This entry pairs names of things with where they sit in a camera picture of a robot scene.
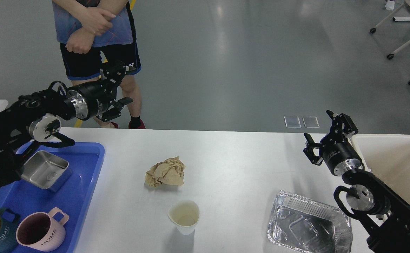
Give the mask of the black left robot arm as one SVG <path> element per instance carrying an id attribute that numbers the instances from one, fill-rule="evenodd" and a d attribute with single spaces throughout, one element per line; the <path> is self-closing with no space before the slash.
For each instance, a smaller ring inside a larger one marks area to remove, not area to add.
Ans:
<path id="1" fill-rule="evenodd" d="M 120 117 L 121 110 L 133 100 L 117 99 L 117 88 L 136 68 L 123 62 L 106 62 L 100 79 L 73 87 L 54 89 L 52 82 L 43 91 L 18 100 L 0 112 L 0 188 L 19 181 L 23 166 L 41 146 L 63 148 L 75 141 L 60 133 L 61 120 L 86 121 L 97 117 L 108 122 Z"/>

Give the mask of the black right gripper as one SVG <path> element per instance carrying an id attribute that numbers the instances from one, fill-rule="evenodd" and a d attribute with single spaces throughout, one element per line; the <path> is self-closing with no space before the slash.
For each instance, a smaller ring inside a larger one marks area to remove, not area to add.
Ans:
<path id="1" fill-rule="evenodd" d="M 345 142 L 351 136 L 359 133 L 350 116 L 326 110 L 332 123 L 330 132 L 321 139 L 320 143 L 314 142 L 312 136 L 304 133 L 306 147 L 304 154 L 309 161 L 320 166 L 324 161 L 328 169 L 334 176 L 342 176 L 345 172 L 364 166 L 361 157 L 357 154 L 353 146 Z M 314 149 L 322 149 L 322 155 L 316 155 Z"/>

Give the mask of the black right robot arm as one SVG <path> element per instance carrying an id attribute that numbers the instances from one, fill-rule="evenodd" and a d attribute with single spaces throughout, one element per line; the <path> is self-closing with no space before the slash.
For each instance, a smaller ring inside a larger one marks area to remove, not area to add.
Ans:
<path id="1" fill-rule="evenodd" d="M 358 134 L 350 116 L 326 111 L 332 120 L 330 131 L 319 142 L 304 134 L 304 154 L 317 166 L 323 162 L 345 186 L 334 193 L 344 214 L 358 220 L 369 234 L 366 242 L 375 253 L 410 253 L 410 204 L 372 172 L 349 143 Z"/>

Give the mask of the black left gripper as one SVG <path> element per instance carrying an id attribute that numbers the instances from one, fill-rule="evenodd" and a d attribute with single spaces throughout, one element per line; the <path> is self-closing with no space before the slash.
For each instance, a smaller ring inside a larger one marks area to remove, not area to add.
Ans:
<path id="1" fill-rule="evenodd" d="M 75 117 L 83 121 L 97 117 L 102 122 L 120 117 L 122 109 L 133 99 L 123 97 L 116 100 L 116 88 L 125 75 L 136 71 L 132 64 L 120 61 L 102 63 L 100 81 L 85 82 L 67 90 L 67 97 L 75 108 Z"/>

